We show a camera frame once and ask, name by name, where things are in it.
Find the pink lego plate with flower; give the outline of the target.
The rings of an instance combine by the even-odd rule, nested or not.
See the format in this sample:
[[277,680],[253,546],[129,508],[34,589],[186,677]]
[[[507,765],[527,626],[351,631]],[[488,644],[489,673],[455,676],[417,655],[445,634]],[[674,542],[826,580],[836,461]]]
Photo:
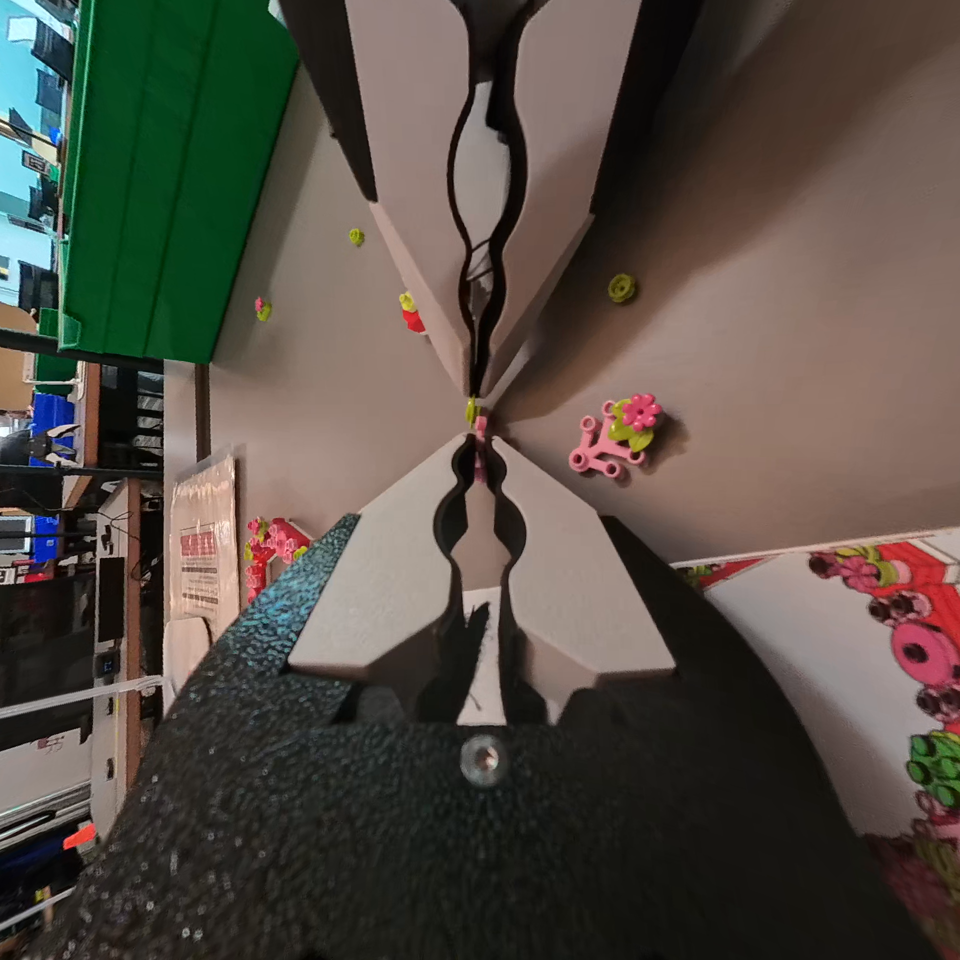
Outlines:
[[626,474],[626,465],[644,465],[663,413],[652,393],[606,401],[600,416],[581,419],[580,441],[568,457],[570,468],[578,474],[595,472],[619,479]]

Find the white flat pad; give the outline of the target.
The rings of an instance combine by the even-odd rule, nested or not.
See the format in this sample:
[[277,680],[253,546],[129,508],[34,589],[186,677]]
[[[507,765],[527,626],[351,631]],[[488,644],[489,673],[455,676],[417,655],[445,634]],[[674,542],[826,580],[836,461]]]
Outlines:
[[162,639],[162,716],[169,716],[190,677],[210,652],[213,644],[209,616],[170,619]]

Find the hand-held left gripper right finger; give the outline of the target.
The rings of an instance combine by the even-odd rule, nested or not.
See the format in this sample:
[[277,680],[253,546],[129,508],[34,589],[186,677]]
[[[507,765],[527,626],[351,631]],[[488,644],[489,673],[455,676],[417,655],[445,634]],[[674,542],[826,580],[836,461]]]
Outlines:
[[489,442],[509,725],[549,721],[580,690],[670,676],[676,660],[599,514],[502,438]]

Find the red pink lego heart build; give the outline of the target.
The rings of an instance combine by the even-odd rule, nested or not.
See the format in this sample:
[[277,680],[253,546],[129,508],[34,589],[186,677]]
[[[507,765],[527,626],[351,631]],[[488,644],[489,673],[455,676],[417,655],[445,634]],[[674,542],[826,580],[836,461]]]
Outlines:
[[252,604],[275,579],[274,569],[287,569],[312,546],[313,538],[284,517],[257,516],[246,523],[242,547],[246,604]]

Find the lego instruction booklet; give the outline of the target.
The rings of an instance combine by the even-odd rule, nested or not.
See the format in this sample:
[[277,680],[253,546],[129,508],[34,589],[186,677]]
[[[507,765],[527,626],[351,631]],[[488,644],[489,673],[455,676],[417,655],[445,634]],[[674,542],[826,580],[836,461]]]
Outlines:
[[674,568],[761,656],[883,879],[958,958],[958,528]]

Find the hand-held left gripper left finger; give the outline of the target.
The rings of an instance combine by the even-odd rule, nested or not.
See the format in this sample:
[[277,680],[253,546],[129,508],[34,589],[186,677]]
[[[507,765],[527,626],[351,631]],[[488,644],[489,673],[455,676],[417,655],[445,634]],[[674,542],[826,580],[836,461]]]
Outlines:
[[289,654],[294,673],[390,689],[417,721],[459,719],[479,628],[452,552],[474,459],[474,435],[456,435],[360,511]]

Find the black monitor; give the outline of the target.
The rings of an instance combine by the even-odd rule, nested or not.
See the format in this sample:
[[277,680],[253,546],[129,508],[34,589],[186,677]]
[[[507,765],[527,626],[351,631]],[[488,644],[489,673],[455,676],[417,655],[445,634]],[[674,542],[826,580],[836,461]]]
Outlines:
[[[90,689],[94,678],[96,574],[1,588],[1,707]],[[92,731],[91,700],[69,702],[1,721],[1,750]]]

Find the laminated paper sheet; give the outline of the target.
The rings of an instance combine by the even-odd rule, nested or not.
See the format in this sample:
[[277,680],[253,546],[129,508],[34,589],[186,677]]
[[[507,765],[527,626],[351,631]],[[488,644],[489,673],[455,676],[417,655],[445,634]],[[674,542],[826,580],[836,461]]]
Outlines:
[[216,641],[239,616],[236,460],[226,448],[173,484],[167,522],[172,619],[201,618]]

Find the black white tool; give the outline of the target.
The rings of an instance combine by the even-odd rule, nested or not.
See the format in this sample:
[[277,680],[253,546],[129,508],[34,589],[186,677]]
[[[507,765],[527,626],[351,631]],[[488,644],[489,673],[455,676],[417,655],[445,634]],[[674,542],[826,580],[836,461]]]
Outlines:
[[28,460],[58,468],[77,467],[77,453],[71,442],[80,429],[81,425],[78,423],[66,423],[31,434],[27,444]]

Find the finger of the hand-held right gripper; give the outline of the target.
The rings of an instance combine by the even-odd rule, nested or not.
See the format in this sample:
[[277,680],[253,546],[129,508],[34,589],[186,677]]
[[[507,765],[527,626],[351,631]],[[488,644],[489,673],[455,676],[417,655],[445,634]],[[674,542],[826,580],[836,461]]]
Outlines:
[[452,169],[473,103],[471,39],[449,1],[347,1],[376,198],[371,212],[438,359],[470,394],[469,236]]
[[509,200],[490,242],[494,290],[480,326],[481,397],[504,378],[594,221],[594,190],[641,7],[545,2],[519,32]]

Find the green plastic bin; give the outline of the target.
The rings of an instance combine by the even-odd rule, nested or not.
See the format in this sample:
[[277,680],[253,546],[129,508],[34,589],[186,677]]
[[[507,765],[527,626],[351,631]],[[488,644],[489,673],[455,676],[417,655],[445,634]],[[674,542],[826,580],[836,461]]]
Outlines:
[[211,360],[298,67],[271,7],[80,2],[62,349]]

